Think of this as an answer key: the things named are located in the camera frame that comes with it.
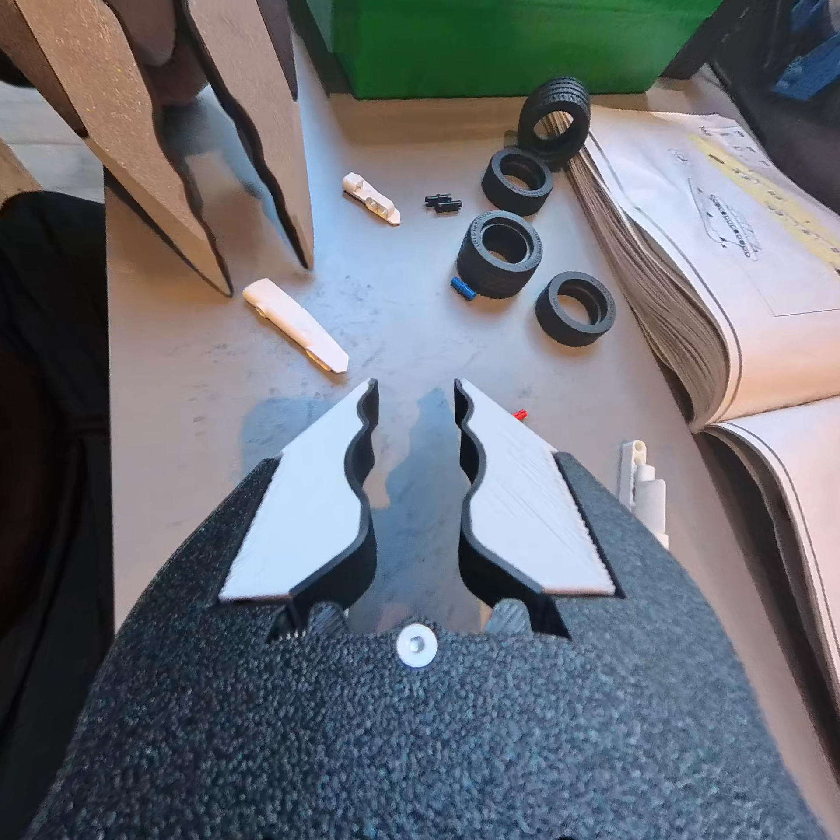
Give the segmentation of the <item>black rubber toy tire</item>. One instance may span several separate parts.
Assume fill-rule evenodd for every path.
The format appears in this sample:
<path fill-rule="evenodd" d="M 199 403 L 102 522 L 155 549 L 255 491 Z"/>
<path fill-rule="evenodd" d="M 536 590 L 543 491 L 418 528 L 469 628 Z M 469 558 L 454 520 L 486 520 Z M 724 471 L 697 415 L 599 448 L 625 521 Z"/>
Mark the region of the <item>black rubber toy tire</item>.
<path fill-rule="evenodd" d="M 579 302 L 588 320 L 582 322 L 569 315 L 560 305 L 561 296 Z M 611 292 L 598 279 L 580 271 L 554 276 L 540 292 L 534 311 L 540 327 L 552 340 L 572 348 L 593 344 L 610 331 L 616 319 Z"/>
<path fill-rule="evenodd" d="M 538 157 L 552 172 L 561 171 L 583 148 L 591 127 L 591 102 L 572 77 L 543 83 L 524 102 L 518 121 L 518 146 Z"/>
<path fill-rule="evenodd" d="M 490 158 L 481 186 L 496 208 L 523 217 L 532 216 L 552 192 L 553 173 L 534 154 L 509 147 Z"/>
<path fill-rule="evenodd" d="M 481 213 L 458 251 L 458 275 L 476 294 L 507 299 L 524 288 L 543 257 L 543 243 L 529 221 L 507 211 Z"/>

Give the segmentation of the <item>small white toy connector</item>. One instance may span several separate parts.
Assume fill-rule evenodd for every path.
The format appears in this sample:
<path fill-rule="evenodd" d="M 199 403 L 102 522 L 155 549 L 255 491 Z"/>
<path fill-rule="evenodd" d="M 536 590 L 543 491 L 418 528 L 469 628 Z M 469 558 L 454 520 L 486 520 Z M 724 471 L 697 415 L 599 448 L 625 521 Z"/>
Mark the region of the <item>small white toy connector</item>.
<path fill-rule="evenodd" d="M 264 319 L 279 328 L 294 328 L 298 320 L 298 304 L 272 280 L 263 278 L 243 289 L 243 297 Z"/>

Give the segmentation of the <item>green plastic bin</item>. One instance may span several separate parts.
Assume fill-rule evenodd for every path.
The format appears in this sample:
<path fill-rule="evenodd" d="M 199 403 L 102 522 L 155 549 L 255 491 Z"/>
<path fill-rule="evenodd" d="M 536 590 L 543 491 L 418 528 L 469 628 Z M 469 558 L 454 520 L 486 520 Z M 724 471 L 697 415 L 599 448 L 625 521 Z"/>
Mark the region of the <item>green plastic bin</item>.
<path fill-rule="evenodd" d="M 359 100 L 512 98 L 570 76 L 595 94 L 651 87 L 714 1 L 309 1 Z"/>

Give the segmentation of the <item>white toy brick piece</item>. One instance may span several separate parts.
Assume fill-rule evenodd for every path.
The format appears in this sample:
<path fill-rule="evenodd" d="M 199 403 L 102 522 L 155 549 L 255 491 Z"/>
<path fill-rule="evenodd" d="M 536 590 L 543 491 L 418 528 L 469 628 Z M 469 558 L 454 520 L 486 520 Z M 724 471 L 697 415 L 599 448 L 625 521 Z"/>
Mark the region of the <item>white toy brick piece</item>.
<path fill-rule="evenodd" d="M 360 174 L 350 172 L 343 177 L 343 191 L 363 204 L 373 215 L 391 226 L 399 226 L 402 218 L 394 202 L 378 192 Z"/>
<path fill-rule="evenodd" d="M 349 369 L 349 355 L 335 339 L 306 310 L 298 309 L 287 315 L 289 335 L 323 369 L 344 374 Z"/>

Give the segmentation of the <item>person's legs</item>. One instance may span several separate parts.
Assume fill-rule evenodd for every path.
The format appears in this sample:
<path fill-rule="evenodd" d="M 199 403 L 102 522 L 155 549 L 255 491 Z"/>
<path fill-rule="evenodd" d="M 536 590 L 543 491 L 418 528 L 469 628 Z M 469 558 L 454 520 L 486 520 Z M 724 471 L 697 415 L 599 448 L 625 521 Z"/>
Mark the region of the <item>person's legs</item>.
<path fill-rule="evenodd" d="M 105 221 L 56 192 L 2 205 L 2 838 L 46 796 L 114 636 Z"/>

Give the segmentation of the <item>black toy car box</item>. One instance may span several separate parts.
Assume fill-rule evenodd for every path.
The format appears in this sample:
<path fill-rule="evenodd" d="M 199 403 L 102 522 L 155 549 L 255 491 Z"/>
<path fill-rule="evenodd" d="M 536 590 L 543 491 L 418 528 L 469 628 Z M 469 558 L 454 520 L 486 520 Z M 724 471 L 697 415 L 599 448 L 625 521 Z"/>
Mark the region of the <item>black toy car box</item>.
<path fill-rule="evenodd" d="M 777 168 L 838 213 L 838 2 L 717 2 L 661 76 L 704 65 Z"/>

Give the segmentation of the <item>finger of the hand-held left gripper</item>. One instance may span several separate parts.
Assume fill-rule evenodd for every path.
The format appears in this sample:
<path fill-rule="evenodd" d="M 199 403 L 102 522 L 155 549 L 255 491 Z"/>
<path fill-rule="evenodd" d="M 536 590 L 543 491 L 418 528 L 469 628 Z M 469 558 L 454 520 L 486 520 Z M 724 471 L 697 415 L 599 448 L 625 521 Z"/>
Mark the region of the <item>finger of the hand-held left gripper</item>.
<path fill-rule="evenodd" d="M 285 1 L 181 1 L 206 78 L 233 120 L 300 263 L 314 267 L 314 232 Z"/>
<path fill-rule="evenodd" d="M 105 2 L 15 2 L 87 136 L 135 212 L 207 284 L 233 286 L 182 177 L 161 147 L 158 112 L 118 16 Z"/>

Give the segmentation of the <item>white stepped brick assembly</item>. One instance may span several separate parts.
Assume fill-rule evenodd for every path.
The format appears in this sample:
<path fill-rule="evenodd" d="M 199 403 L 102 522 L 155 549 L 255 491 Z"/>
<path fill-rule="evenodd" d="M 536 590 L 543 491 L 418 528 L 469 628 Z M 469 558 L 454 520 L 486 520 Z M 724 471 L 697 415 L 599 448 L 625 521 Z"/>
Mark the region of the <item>white stepped brick assembly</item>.
<path fill-rule="evenodd" d="M 657 478 L 655 467 L 648 462 L 646 444 L 640 439 L 620 447 L 616 494 L 624 507 L 669 550 L 666 483 Z"/>

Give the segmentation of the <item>tan wooden board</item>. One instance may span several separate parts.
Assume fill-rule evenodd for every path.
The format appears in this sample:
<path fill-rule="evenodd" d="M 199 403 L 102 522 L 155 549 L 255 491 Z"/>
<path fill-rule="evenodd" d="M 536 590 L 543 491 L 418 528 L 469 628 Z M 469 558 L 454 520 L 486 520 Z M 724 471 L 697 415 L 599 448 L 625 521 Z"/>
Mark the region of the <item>tan wooden board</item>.
<path fill-rule="evenodd" d="M 352 144 L 403 145 L 500 140 L 518 126 L 525 97 L 357 100 L 329 97 L 329 108 Z"/>

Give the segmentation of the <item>open instruction book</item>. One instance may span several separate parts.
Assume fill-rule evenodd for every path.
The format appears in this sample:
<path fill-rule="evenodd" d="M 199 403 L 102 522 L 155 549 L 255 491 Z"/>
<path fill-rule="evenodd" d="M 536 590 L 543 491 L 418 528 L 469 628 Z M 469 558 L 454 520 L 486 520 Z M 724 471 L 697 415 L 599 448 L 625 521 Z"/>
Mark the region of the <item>open instruction book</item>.
<path fill-rule="evenodd" d="M 838 705 L 838 216 L 717 114 L 593 106 L 568 175 L 691 430 L 757 486 Z"/>

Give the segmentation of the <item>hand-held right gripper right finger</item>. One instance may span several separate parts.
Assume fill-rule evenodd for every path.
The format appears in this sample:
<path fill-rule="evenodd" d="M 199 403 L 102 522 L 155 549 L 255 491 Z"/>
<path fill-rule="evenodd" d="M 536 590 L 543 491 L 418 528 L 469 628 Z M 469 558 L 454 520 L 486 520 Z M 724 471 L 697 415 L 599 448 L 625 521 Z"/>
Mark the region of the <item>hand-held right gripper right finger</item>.
<path fill-rule="evenodd" d="M 563 474 L 560 452 L 467 379 L 455 380 L 463 582 L 486 603 L 607 596 L 616 584 Z"/>

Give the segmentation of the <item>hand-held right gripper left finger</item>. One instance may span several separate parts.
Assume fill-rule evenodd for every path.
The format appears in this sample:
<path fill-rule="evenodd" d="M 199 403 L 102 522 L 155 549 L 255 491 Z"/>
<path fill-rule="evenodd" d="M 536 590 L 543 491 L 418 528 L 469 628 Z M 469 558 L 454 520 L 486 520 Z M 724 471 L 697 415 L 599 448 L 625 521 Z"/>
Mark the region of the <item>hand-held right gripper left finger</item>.
<path fill-rule="evenodd" d="M 375 456 L 379 386 L 368 379 L 295 437 L 276 468 L 219 592 L 221 603 L 278 602 L 346 611 L 375 577 L 364 483 Z"/>

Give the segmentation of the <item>grey desk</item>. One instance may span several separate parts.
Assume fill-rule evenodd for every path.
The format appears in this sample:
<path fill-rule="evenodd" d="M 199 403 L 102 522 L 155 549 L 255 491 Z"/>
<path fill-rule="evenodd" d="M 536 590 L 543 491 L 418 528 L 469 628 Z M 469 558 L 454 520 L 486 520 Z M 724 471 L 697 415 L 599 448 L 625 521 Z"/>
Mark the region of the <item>grey desk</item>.
<path fill-rule="evenodd" d="M 760 578 L 749 526 L 706 439 L 693 437 L 676 381 L 637 325 L 571 186 L 558 175 L 533 219 L 544 246 L 525 289 L 467 302 L 450 287 L 469 222 L 490 205 L 480 187 L 500 140 L 403 145 L 348 141 L 296 39 L 299 106 L 315 269 L 289 250 L 270 196 L 214 93 L 164 118 L 165 149 L 185 167 L 230 268 L 227 299 L 106 188 L 114 612 L 120 625 L 161 567 L 263 458 L 276 455 L 346 393 L 374 377 L 380 422 L 365 482 L 377 540 L 372 588 L 350 610 L 362 632 L 425 616 L 449 631 L 480 627 L 459 578 L 459 467 L 454 379 L 465 377 L 573 454 L 610 491 L 621 444 L 641 438 L 667 486 L 667 532 L 738 651 L 790 772 L 831 838 L 838 782 L 786 657 L 791 643 Z M 391 226 L 343 191 L 360 174 L 401 214 Z M 449 193 L 458 213 L 425 196 Z M 551 279 L 580 271 L 611 292 L 616 319 L 572 348 L 540 327 Z M 323 369 L 243 297 L 272 280 L 349 355 Z"/>

